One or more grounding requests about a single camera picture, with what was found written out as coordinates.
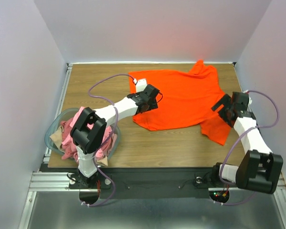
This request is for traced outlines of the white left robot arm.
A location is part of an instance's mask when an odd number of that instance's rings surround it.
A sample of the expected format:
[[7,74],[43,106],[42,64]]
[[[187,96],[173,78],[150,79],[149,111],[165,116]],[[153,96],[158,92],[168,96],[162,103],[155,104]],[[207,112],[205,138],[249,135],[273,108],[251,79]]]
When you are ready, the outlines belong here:
[[119,120],[158,108],[156,97],[159,94],[159,89],[148,84],[143,91],[129,94],[115,104],[95,110],[83,109],[70,132],[77,148],[81,184],[86,188],[96,184],[99,170],[96,153],[106,142],[103,140],[106,128],[112,126],[114,130]]

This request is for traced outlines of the orange t shirt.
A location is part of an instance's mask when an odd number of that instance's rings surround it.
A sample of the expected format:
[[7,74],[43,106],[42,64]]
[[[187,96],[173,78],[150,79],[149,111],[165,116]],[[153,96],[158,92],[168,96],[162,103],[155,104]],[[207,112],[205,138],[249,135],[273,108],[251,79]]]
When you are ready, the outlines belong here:
[[215,67],[199,60],[189,72],[177,70],[146,70],[129,72],[137,80],[158,88],[161,95],[158,108],[135,115],[133,121],[150,131],[185,128],[200,125],[201,133],[224,145],[230,133],[226,124],[212,110],[224,96]]

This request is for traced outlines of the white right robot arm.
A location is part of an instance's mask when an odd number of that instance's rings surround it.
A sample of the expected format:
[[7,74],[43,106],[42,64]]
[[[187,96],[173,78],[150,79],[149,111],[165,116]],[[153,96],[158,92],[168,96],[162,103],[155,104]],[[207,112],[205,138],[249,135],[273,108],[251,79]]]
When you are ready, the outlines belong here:
[[229,165],[225,159],[217,163],[210,174],[210,182],[215,186],[236,185],[240,189],[272,194],[275,192],[283,158],[272,152],[261,136],[254,113],[249,109],[250,90],[225,94],[213,107],[219,117],[238,134],[245,152],[239,166]]

